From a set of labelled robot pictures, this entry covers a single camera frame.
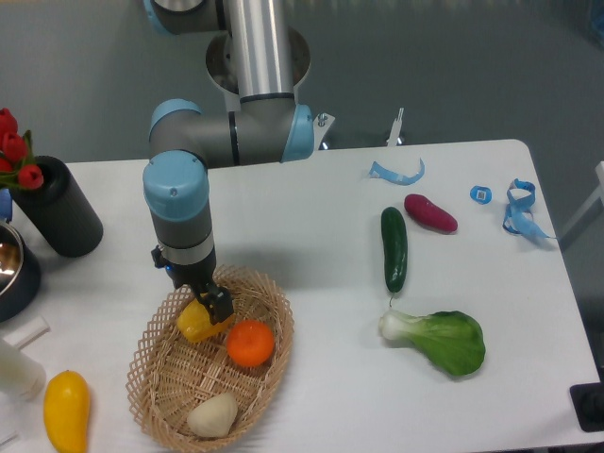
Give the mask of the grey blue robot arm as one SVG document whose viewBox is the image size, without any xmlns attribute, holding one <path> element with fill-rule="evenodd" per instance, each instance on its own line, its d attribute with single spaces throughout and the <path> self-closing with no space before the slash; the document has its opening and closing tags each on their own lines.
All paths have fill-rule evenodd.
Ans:
<svg viewBox="0 0 604 453">
<path fill-rule="evenodd" d="M 156 267 L 175 287 L 189 287 L 212 324 L 233 313 L 229 292 L 213 280 L 216 267 L 208 171 L 288 162 L 314 148 L 310 108 L 294 95 L 294 70 L 280 1 L 147 1 L 149 22 L 171 35 L 223 30 L 230 38 L 239 107 L 224 116 L 172 99 L 153 112 L 151 159 L 143 195 L 158 244 Z"/>
</svg>

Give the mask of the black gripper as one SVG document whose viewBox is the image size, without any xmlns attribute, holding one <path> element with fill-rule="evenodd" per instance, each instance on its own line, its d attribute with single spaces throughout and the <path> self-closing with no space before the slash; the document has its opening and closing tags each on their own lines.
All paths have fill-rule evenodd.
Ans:
<svg viewBox="0 0 604 453">
<path fill-rule="evenodd" d="M 208 312 L 213 325 L 225 322 L 234 314 L 230 292 L 227 288 L 215 284 L 213 280 L 216 269 L 214 248 L 203 260 L 193 264 L 177 264 L 167 260 L 158 245 L 151 251 L 151 257 L 156 268 L 166 271 L 175 289 L 183 285 L 190 287 L 197 301 Z"/>
</svg>

